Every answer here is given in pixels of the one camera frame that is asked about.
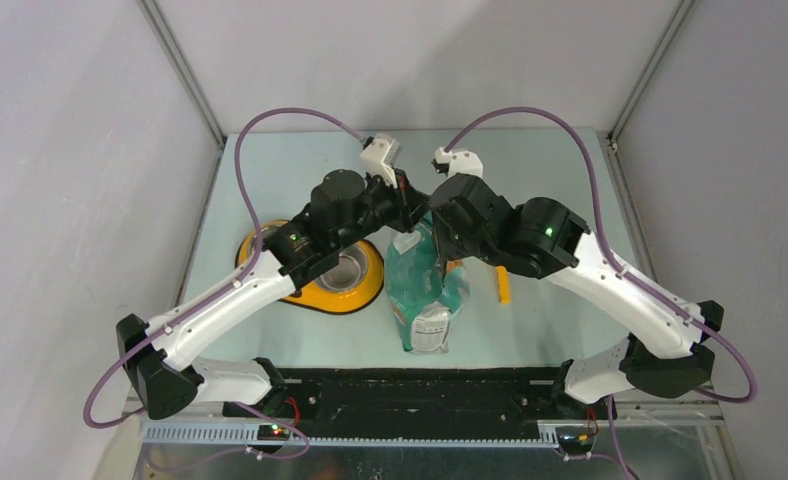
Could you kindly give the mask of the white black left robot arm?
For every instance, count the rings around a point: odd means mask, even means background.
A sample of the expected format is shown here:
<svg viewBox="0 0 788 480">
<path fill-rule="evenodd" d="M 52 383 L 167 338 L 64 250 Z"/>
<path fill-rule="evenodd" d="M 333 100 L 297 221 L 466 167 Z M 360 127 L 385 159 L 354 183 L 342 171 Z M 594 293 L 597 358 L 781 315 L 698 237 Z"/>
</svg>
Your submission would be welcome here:
<svg viewBox="0 0 788 480">
<path fill-rule="evenodd" d="M 143 321 L 116 326 L 124 370 L 147 416 L 162 420 L 194 403 L 235 402 L 262 416 L 286 403 L 281 374 L 267 359 L 210 360 L 202 352 L 258 310 L 300 291 L 337 266 L 340 253 L 389 227 L 412 230 L 428 196 L 404 171 L 393 184 L 379 175 L 334 170 L 314 187 L 293 219 L 264 237 L 259 254 L 195 299 Z"/>
</svg>

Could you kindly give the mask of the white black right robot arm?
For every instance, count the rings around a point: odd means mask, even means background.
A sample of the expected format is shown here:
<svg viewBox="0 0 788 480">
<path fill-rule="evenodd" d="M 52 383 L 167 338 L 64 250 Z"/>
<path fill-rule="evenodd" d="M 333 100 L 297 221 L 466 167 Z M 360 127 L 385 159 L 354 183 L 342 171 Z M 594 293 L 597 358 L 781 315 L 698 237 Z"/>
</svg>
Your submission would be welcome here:
<svg viewBox="0 0 788 480">
<path fill-rule="evenodd" d="M 571 291 L 628 329 L 616 346 L 569 360 L 551 392 L 555 411 L 576 418 L 591 404 L 630 389 L 674 399 L 711 378 L 707 334 L 665 305 L 676 297 L 630 264 L 613 268 L 584 219 L 557 200 L 512 206 L 476 176 L 456 174 L 431 195 L 437 250 L 447 260 L 473 257 L 509 273 Z"/>
</svg>

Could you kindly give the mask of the green white pet food bag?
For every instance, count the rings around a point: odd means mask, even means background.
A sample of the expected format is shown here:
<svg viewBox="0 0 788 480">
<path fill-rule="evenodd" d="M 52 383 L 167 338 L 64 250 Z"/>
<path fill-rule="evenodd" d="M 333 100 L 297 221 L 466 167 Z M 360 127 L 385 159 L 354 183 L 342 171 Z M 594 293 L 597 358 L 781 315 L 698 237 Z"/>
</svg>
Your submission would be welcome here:
<svg viewBox="0 0 788 480">
<path fill-rule="evenodd" d="M 396 233 L 384 255 L 384 287 L 404 351 L 449 351 L 453 320 L 470 297 L 463 264 L 440 256 L 434 221 L 426 214 L 410 232 Z"/>
</svg>

